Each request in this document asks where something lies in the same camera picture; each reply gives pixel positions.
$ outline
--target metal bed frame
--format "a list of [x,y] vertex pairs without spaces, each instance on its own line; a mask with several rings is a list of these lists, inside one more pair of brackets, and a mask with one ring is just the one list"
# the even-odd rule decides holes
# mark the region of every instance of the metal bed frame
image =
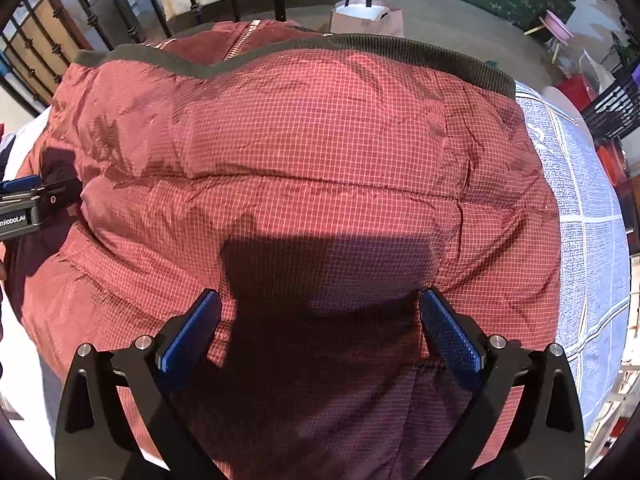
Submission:
[[[126,9],[123,8],[121,1],[120,0],[111,0],[111,1],[113,2],[113,5],[116,9],[116,13],[118,14],[120,20],[122,21],[122,23],[125,25],[125,28],[127,29],[128,36],[134,42],[141,43],[142,40],[140,38],[140,31],[137,29],[135,24],[130,23],[129,19],[127,18]],[[164,17],[164,13],[162,12],[162,8],[158,0],[149,0],[149,1],[156,15],[156,18],[158,19],[158,22],[160,23],[162,31],[164,32],[167,38],[170,38],[172,36],[172,31]],[[62,12],[62,9],[59,6],[56,6],[52,1],[49,1],[49,2],[51,3],[51,6],[54,9],[54,17],[60,20],[63,27],[65,27],[65,30],[68,32],[69,36],[76,42],[76,44],[78,44],[75,38],[75,35],[71,32],[70,24],[67,21],[68,18],[65,17],[65,14]],[[80,3],[80,6],[82,7],[83,12],[86,15],[87,25],[95,29],[96,33],[104,42],[108,50],[113,50],[114,45],[113,43],[111,43],[110,39],[108,38],[107,34],[102,28],[99,17],[92,11],[91,7],[89,6],[89,2],[87,0],[78,0],[78,2]],[[198,0],[190,0],[190,3],[191,3],[190,13],[193,15],[195,23],[197,25],[202,24],[202,5],[198,2]],[[231,6],[231,11],[234,17],[234,21],[239,22],[240,12],[238,10],[238,0],[229,0],[229,3]],[[274,5],[276,20],[279,20],[281,22],[285,21],[286,20],[285,0],[273,0],[273,5]],[[10,22],[15,27],[16,34],[24,41],[25,47],[29,51],[31,51],[31,53],[35,56],[38,62],[44,67],[44,70],[47,73],[49,73],[49,75],[53,78],[54,82],[57,84],[60,83],[60,81],[62,80],[62,76],[56,73],[55,70],[53,70],[52,67],[50,67],[49,64],[47,64],[46,60],[42,56],[42,53],[39,52],[34,47],[33,39],[27,37],[25,32],[22,30],[21,24],[18,23],[18,21],[14,18],[13,14],[15,12],[15,9],[17,9],[17,7],[19,6],[25,7],[25,9],[27,10],[28,16],[31,17],[36,27],[38,28],[38,30],[46,38],[47,43],[49,43],[52,53],[56,54],[65,63],[66,66],[69,66],[70,62],[66,57],[66,55],[64,54],[64,52],[62,51],[60,44],[56,43],[53,40],[53,38],[51,37],[49,32],[47,32],[43,23],[40,21],[40,19],[38,18],[34,10],[31,8],[31,5],[28,3],[27,0],[4,0],[4,6],[2,7],[2,10],[0,10],[0,30],[4,30],[4,28],[6,27],[6,24]],[[12,55],[15,57],[17,62],[26,70],[26,73],[28,74],[28,78],[33,79],[39,86],[45,89],[45,91],[50,97],[52,97],[52,92],[50,92],[49,89],[47,89],[47,87],[44,86],[41,78],[39,77],[39,74],[36,72],[36,69],[29,66],[25,62],[25,60],[18,54],[18,52],[14,49],[14,47],[8,41],[8,38],[5,36],[4,32],[2,33],[1,37],[6,45],[7,50],[9,50],[12,53]],[[31,85],[29,81],[27,81],[25,78],[20,76],[20,74],[16,70],[16,67],[12,65],[12,63],[9,62],[9,60],[7,60],[6,57],[3,57],[1,62],[7,66],[8,71],[16,77],[16,79],[24,87],[26,92],[28,92],[31,95],[33,102],[37,102],[43,105],[46,104],[46,101],[43,99],[42,95],[40,95],[35,90],[34,86]],[[25,108],[28,112],[30,112],[34,117],[38,115],[38,110],[33,106],[33,104],[30,103],[28,100],[26,100],[20,94],[20,92],[18,92],[14,88],[14,86],[12,86],[4,78],[0,78],[0,86],[2,86],[4,90],[7,91],[15,101],[21,104],[22,107]]]

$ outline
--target blue gripper pad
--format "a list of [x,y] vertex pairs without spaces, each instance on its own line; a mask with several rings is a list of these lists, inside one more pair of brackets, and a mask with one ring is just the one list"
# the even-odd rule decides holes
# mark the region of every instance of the blue gripper pad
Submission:
[[428,288],[420,297],[422,329],[436,345],[460,387],[476,392],[482,387],[484,359],[456,322],[453,309]]
[[211,289],[205,290],[189,311],[180,316],[182,327],[157,361],[166,391],[184,385],[207,351],[221,316],[220,297]]
[[6,180],[0,185],[0,194],[31,191],[31,189],[40,187],[40,184],[42,184],[42,179],[39,175],[29,175],[16,178],[15,180]]

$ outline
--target red container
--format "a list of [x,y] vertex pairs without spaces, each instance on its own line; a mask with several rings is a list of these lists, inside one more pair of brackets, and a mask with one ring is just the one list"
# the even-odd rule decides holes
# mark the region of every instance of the red container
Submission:
[[576,74],[556,88],[566,95],[578,110],[586,108],[598,93],[590,88],[582,74]]
[[610,140],[600,146],[596,150],[596,154],[613,187],[629,180],[628,176],[626,176],[626,160],[620,148],[619,140]]

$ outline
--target paper bag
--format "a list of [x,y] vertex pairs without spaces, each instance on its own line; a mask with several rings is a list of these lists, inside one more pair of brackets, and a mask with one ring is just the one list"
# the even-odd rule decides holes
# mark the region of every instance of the paper bag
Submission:
[[379,0],[343,0],[336,3],[331,11],[329,31],[404,38],[402,9]]

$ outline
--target stool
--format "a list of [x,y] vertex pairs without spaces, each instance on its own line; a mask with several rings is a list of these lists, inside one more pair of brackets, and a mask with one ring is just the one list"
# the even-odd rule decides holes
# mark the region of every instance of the stool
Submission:
[[549,32],[551,32],[551,35],[554,37],[553,41],[555,43],[555,45],[553,46],[554,54],[551,58],[551,64],[555,64],[556,60],[558,59],[560,44],[562,43],[564,46],[569,46],[569,40],[574,35],[569,32],[569,29],[566,28],[564,22],[550,10],[546,12],[544,17],[539,16],[538,19],[540,20],[540,22],[542,22],[542,24],[538,25],[537,27],[530,28],[529,30],[524,32],[524,36],[533,34],[534,32],[542,30],[543,28],[546,28]]

